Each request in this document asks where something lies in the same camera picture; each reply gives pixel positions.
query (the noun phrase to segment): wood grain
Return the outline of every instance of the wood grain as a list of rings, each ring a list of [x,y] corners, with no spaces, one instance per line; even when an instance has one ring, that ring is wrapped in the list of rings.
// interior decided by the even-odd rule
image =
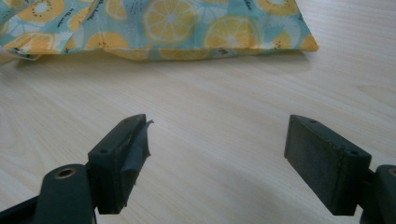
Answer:
[[[333,217],[283,157],[290,114],[396,164],[396,2],[298,1],[317,53],[134,63],[101,52],[0,67],[0,210],[146,113],[128,207],[99,223],[358,223]]]

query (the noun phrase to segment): patterned cloth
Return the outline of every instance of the patterned cloth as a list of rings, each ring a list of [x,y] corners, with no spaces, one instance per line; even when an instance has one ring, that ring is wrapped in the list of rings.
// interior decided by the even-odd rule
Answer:
[[[295,0],[0,0],[0,61],[96,49],[201,60],[318,45]]]

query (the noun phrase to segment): table surface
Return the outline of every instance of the table surface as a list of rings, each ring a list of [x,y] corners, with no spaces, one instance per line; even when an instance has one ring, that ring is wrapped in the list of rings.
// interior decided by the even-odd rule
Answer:
[[[200,62],[102,52],[0,67],[0,210],[85,163],[122,119],[145,113],[152,156],[128,207],[99,223],[358,223],[333,217],[283,157],[290,114],[396,163],[396,2],[297,1],[320,45]]]

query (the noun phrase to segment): teal cloth with orange slices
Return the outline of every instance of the teal cloth with orange slices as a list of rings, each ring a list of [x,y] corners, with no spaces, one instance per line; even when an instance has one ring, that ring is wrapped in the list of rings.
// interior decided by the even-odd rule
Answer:
[[[295,0],[0,0],[0,61],[98,49],[202,60],[318,45]]]

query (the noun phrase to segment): light wood tabletop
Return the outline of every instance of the light wood tabletop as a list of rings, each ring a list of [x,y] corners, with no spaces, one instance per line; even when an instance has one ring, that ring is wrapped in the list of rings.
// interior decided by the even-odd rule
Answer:
[[[290,114],[396,164],[396,2],[298,0],[320,45],[199,62],[103,52],[0,66],[0,211],[145,113],[151,157],[128,207],[99,223],[359,223],[334,217],[284,158]]]

